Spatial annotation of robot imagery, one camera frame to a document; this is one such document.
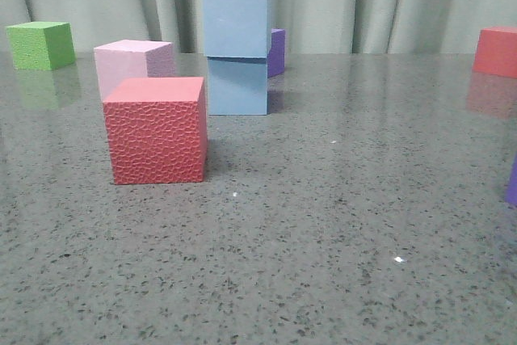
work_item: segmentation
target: granite countertop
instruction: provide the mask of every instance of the granite countertop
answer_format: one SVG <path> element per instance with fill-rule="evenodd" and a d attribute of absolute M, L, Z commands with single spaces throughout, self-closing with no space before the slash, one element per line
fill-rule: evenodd
<path fill-rule="evenodd" d="M 0 342 L 515 343 L 517 80 L 472 62 L 290 56 L 205 182 L 116 186 L 91 53 L 2 53 Z"/>

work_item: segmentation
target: block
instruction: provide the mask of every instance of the block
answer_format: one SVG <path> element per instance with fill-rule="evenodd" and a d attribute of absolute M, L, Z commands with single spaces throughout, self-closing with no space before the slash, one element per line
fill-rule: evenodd
<path fill-rule="evenodd" d="M 499 119 L 517 117 L 517 78 L 473 72 L 467 109 Z"/>
<path fill-rule="evenodd" d="M 267 58 L 273 0 L 203 0 L 206 57 Z"/>
<path fill-rule="evenodd" d="M 128 78 L 104 99 L 115 184 L 203 180 L 208 145 L 203 81 Z"/>
<path fill-rule="evenodd" d="M 517 78 L 517 27 L 482 29 L 473 71 Z"/>
<path fill-rule="evenodd" d="M 174 76 L 171 42 L 119 40 L 94 48 L 94 57 L 101 99 L 126 78 Z"/>
<path fill-rule="evenodd" d="M 505 201 L 509 204 L 517 205 L 517 154 L 515 155 L 514 163 L 511 167 Z"/>
<path fill-rule="evenodd" d="M 267 76 L 274 77 L 285 71 L 285 30 L 271 30 L 271 50 L 267 55 Z"/>
<path fill-rule="evenodd" d="M 21 23 L 6 31 L 16 69 L 52 70 L 75 62 L 69 23 Z"/>
<path fill-rule="evenodd" d="M 210 115 L 266 115 L 266 58 L 209 58 Z"/>
<path fill-rule="evenodd" d="M 75 64 L 51 72 L 16 70 L 22 105 L 31 110 L 54 111 L 81 98 L 78 67 Z"/>

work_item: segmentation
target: red cube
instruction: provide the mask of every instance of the red cube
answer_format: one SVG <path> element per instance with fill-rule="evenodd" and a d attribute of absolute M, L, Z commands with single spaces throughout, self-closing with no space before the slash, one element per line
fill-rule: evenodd
<path fill-rule="evenodd" d="M 517 78 L 517 27 L 482 29 L 473 71 Z"/>
<path fill-rule="evenodd" d="M 203 181 L 202 77 L 128 78 L 103 100 L 103 110 L 115 184 Z"/>

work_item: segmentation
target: speckled gray surface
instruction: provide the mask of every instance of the speckled gray surface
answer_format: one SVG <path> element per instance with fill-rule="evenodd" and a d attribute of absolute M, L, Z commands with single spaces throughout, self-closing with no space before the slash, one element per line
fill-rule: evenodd
<path fill-rule="evenodd" d="M 206 182 L 115 186 L 92 56 L 35 97 L 3 53 L 0 343 L 515 344 L 517 128 L 472 61 L 292 56 Z"/>

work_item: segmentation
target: green foam block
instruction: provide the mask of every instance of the green foam block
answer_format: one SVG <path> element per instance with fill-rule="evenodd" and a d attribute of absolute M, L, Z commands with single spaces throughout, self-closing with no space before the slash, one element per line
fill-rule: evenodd
<path fill-rule="evenodd" d="M 75 62 L 69 23 L 21 23 L 6 31 L 16 69 L 53 70 Z"/>

